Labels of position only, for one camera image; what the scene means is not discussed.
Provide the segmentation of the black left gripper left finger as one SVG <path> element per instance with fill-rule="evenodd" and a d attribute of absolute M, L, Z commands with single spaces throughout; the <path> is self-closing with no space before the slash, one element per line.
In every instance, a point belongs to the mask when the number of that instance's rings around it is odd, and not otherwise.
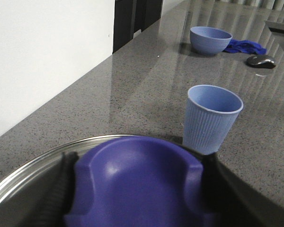
<path fill-rule="evenodd" d="M 63 227 L 71 209 L 76 152 L 23 166 L 0 183 L 0 227 Z"/>

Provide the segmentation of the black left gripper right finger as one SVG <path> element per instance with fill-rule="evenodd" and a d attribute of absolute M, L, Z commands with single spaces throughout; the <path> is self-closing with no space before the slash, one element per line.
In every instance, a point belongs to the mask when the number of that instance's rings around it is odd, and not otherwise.
<path fill-rule="evenodd" d="M 206 203 L 220 227 L 284 227 L 284 208 L 257 192 L 218 160 L 202 155 Z"/>

